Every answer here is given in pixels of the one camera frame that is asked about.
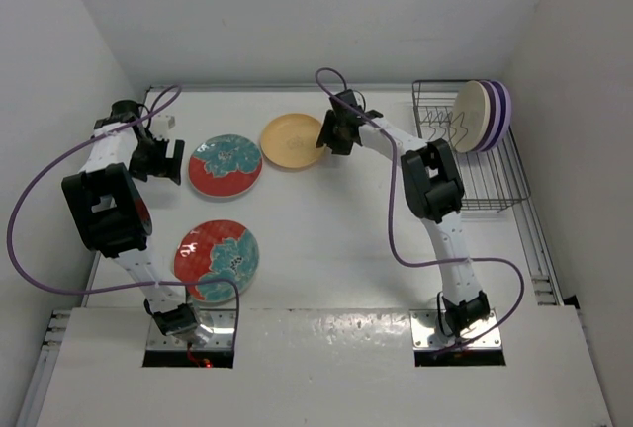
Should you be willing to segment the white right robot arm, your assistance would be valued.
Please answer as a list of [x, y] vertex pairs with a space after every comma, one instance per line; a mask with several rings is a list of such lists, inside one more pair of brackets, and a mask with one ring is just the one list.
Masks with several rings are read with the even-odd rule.
[[438, 328], [446, 337], [458, 337], [486, 318], [490, 305], [463, 235], [464, 186], [448, 143], [407, 133], [376, 111], [334, 105], [325, 114], [316, 145], [337, 155], [348, 155], [359, 145], [392, 160], [402, 174], [407, 206], [426, 229], [440, 269], [444, 315]]

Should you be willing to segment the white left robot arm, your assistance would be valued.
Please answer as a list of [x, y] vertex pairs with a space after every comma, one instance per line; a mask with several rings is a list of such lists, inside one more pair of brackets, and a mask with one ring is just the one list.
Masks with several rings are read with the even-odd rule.
[[61, 188], [86, 248], [113, 260], [141, 288], [144, 307], [160, 333], [187, 344], [199, 341], [199, 321], [187, 303], [187, 290], [151, 240], [152, 221], [136, 181], [150, 176], [179, 185], [185, 143], [154, 135], [143, 124], [122, 132], [116, 128], [141, 117], [141, 104], [121, 100], [109, 117], [95, 123], [95, 143], [86, 163]]

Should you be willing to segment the lavender plate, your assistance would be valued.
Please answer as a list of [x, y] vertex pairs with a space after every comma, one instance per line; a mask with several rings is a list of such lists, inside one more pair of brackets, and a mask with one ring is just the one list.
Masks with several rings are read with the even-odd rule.
[[505, 138], [511, 123], [511, 115], [512, 115], [512, 101], [510, 97], [510, 93], [507, 87], [501, 83], [500, 81], [494, 80], [492, 84], [496, 87], [499, 98], [500, 105], [502, 110], [502, 118], [500, 121], [499, 129], [497, 130], [495, 146], [501, 144], [503, 139]]
[[492, 88], [494, 89], [494, 91], [496, 93], [496, 116], [495, 116], [495, 120], [494, 120], [492, 136], [490, 137], [489, 142], [488, 142], [487, 146], [485, 147], [485, 151], [491, 150], [495, 146], [497, 130], [499, 129], [500, 121], [501, 121], [501, 118], [502, 118], [502, 110], [501, 110], [501, 105], [500, 105], [500, 98], [499, 98], [499, 94], [498, 94], [498, 91], [497, 91], [496, 87], [492, 84], [493, 81], [494, 80], [491, 80], [490, 84], [491, 84]]

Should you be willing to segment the orange plate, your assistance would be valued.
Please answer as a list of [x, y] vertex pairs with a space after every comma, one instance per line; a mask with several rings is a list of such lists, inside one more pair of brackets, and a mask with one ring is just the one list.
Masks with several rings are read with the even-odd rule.
[[270, 121], [260, 135], [264, 156], [287, 170], [301, 170], [317, 163], [325, 152], [317, 147], [321, 122], [306, 114], [290, 113]]

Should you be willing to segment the cream plate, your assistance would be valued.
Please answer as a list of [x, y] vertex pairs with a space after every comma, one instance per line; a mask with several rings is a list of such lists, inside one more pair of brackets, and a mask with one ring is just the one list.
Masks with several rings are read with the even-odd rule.
[[488, 137], [493, 107], [486, 86], [477, 80], [466, 82], [455, 98], [451, 111], [450, 142], [458, 153], [475, 151]]

